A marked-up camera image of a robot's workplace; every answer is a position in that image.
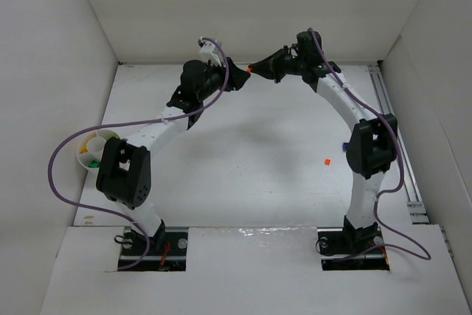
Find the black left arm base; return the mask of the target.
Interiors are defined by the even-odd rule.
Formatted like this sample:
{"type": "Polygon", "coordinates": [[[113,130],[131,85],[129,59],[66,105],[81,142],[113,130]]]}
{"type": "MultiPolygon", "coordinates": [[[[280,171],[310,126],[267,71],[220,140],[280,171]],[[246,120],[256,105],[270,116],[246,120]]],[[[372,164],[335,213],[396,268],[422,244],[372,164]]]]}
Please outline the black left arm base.
{"type": "Polygon", "coordinates": [[[185,271],[189,230],[167,228],[160,246],[150,245],[147,254],[138,262],[146,250],[146,242],[134,230],[126,227],[121,235],[114,237],[119,245],[119,271],[185,271]]]}

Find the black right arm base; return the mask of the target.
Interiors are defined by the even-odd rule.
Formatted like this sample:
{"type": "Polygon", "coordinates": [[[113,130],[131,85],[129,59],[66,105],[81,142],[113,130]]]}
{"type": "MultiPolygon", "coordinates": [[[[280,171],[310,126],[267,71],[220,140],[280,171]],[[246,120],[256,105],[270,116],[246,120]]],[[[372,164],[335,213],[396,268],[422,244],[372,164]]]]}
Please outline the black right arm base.
{"type": "Polygon", "coordinates": [[[350,242],[342,228],[317,229],[316,251],[321,255],[323,271],[389,271],[389,261],[383,247],[362,252],[382,244],[379,229],[360,241],[350,242]]]}

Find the yellow long lego brick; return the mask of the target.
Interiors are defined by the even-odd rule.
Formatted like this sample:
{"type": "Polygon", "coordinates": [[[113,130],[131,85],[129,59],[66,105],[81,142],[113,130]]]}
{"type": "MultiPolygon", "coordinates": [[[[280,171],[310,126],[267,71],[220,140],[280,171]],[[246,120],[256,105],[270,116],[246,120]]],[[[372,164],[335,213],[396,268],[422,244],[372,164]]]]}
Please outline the yellow long lego brick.
{"type": "Polygon", "coordinates": [[[83,139],[83,140],[81,141],[81,143],[79,144],[79,147],[78,147],[78,149],[77,149],[77,152],[78,152],[79,154],[88,153],[88,151],[89,151],[89,150],[88,150],[88,143],[89,143],[90,140],[92,140],[92,138],[86,137],[85,139],[83,139]]]}

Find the green lego brick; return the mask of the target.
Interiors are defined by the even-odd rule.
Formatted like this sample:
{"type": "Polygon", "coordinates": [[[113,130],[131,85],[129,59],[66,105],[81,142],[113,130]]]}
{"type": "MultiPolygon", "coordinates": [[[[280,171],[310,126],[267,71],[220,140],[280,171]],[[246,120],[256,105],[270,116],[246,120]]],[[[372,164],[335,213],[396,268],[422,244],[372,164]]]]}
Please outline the green lego brick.
{"type": "Polygon", "coordinates": [[[89,164],[88,164],[88,167],[89,168],[99,168],[100,167],[100,162],[96,161],[96,160],[92,160],[89,164]]]}

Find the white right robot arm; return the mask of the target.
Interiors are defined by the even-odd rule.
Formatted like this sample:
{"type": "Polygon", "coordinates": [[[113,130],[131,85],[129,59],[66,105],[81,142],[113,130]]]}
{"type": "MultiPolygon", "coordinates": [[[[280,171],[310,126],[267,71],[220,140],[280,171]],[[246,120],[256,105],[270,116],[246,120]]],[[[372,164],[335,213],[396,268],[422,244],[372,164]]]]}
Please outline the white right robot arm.
{"type": "Polygon", "coordinates": [[[368,248],[379,235],[375,202],[384,176],[397,158],[396,118],[361,102],[341,69],[325,57],[321,36],[313,30],[299,33],[295,44],[249,65],[248,71],[275,83],[286,75],[300,76],[347,124],[351,137],[346,159],[353,172],[350,206],[341,230],[319,232],[319,248],[326,256],[355,254],[368,248]]]}

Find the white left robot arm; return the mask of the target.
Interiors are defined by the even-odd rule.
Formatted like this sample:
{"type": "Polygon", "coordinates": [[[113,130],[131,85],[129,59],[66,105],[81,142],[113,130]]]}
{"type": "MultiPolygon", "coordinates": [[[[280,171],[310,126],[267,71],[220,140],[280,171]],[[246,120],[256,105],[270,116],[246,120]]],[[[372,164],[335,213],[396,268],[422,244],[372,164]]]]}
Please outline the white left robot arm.
{"type": "Polygon", "coordinates": [[[135,238],[150,238],[150,248],[164,243],[165,225],[148,199],[151,190],[151,160],[177,135],[189,130],[202,115],[204,101],[215,92],[237,91],[250,78],[250,73],[237,68],[228,58],[226,68],[190,60],[183,65],[180,85],[174,91],[160,122],[147,124],[124,139],[111,138],[104,151],[97,175],[96,188],[116,203],[135,224],[135,238]]]}

